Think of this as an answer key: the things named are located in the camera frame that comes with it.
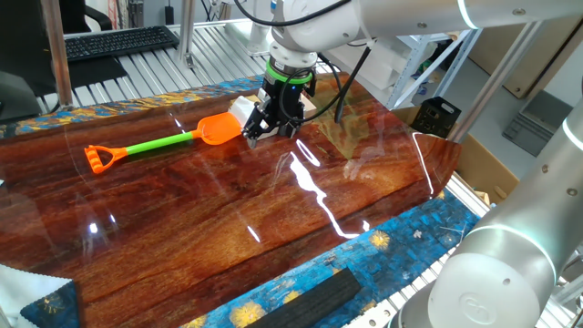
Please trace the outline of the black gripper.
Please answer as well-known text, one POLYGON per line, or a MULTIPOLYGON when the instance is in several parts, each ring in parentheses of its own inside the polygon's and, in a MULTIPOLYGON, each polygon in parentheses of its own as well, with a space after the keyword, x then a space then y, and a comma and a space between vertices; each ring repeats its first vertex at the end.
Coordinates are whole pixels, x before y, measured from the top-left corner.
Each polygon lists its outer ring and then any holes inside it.
MULTIPOLYGON (((262 89, 269 97, 266 108, 262 105, 255 105, 250 117, 243 126, 241 134, 247 139, 251 149, 256 147, 259 137, 274 130, 279 136, 292 138, 299 129, 299 126, 289 121, 280 109, 280 95, 284 81, 266 75, 263 80, 262 89)), ((286 112, 293 118, 304 118, 305 106, 301 102, 301 95, 306 92, 313 96, 316 83, 310 80, 306 84, 294 84, 290 82, 283 92, 283 105, 286 112)))

